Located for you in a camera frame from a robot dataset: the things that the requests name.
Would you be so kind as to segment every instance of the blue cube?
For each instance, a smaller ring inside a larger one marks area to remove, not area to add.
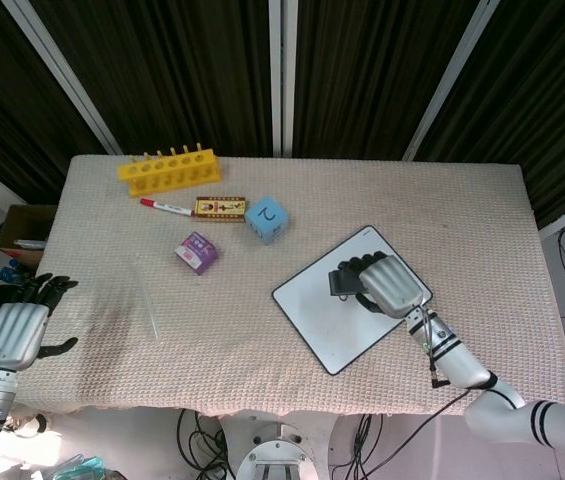
[[[289,226],[289,214],[271,197],[264,197],[246,212],[246,223],[268,245]]]

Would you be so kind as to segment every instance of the whiteboard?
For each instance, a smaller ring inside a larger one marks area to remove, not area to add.
[[[331,375],[340,373],[402,322],[402,319],[369,312],[354,296],[346,301],[331,296],[330,271],[351,257],[362,257],[378,250],[395,255],[422,289],[424,303],[431,300],[431,290],[370,225],[273,291],[273,299]]]

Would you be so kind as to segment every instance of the white textured tablecloth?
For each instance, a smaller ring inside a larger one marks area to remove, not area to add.
[[[433,412],[459,392],[431,389],[427,357],[403,325],[333,377],[271,299],[276,286],[371,224],[487,368],[527,400],[565,403],[565,339],[517,166],[222,158],[222,183],[152,196],[192,206],[197,195],[251,202],[271,195],[291,224],[264,246],[244,224],[141,206],[116,180],[126,161],[85,155],[71,163],[39,272],[80,282],[44,339],[79,343],[25,371],[18,401],[54,412],[88,405],[209,415]],[[194,230],[220,251],[200,277],[173,253]]]

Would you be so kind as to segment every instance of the black curtain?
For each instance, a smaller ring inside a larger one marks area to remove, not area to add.
[[[127,153],[270,156],[265,0],[34,0]]]
[[[301,0],[293,154],[400,160],[477,0]]]
[[[103,149],[0,2],[0,181],[55,204],[80,153]]]
[[[538,226],[565,213],[565,0],[500,4],[416,160],[520,164]]]

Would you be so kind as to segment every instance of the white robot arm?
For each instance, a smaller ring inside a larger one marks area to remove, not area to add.
[[[492,442],[539,443],[565,451],[565,405],[545,400],[526,403],[506,382],[488,371],[435,312],[422,305],[422,292],[404,266],[382,252],[351,259],[349,265],[377,302],[361,293],[362,305],[404,318],[409,334],[429,354],[436,369],[459,388],[483,390],[465,411],[472,432]]]
[[[48,317],[69,288],[77,285],[68,277],[42,275],[16,291],[11,303],[0,307],[0,431],[15,398],[17,372],[36,359],[61,355],[77,343],[42,347]]]

